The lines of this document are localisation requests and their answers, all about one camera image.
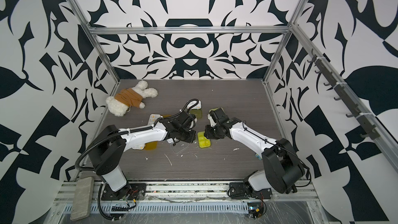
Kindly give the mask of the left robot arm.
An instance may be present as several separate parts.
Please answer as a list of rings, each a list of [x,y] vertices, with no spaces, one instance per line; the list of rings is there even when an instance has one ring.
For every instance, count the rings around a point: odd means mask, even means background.
[[[144,127],[117,129],[110,125],[86,148],[75,162],[79,171],[92,171],[115,193],[129,190],[119,162],[123,153],[151,142],[171,140],[173,143],[192,143],[195,139],[197,118],[189,112],[160,117]]]

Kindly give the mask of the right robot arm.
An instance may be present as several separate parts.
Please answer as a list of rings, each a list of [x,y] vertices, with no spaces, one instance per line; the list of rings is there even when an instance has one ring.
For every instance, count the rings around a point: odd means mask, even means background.
[[[251,128],[237,118],[229,118],[222,108],[208,114],[210,124],[204,136],[209,140],[225,137],[240,142],[257,154],[264,169],[245,179],[253,192],[274,189],[280,194],[296,193],[295,185],[305,175],[303,162],[298,158],[291,143],[286,139],[272,139]]]

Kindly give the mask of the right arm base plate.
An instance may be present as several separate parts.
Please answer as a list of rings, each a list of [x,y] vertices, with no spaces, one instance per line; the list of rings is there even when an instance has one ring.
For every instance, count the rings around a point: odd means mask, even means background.
[[[272,190],[266,188],[260,191],[255,191],[248,183],[229,183],[227,195],[232,200],[244,199],[263,199],[269,200],[272,197]]]

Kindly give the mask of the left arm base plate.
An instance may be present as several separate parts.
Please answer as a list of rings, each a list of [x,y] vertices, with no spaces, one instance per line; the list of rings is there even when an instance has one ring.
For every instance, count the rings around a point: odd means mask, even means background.
[[[116,201],[127,197],[128,200],[141,200],[146,195],[147,184],[145,183],[130,183],[125,185],[118,191],[112,191],[111,187],[106,184],[103,190],[102,201]]]

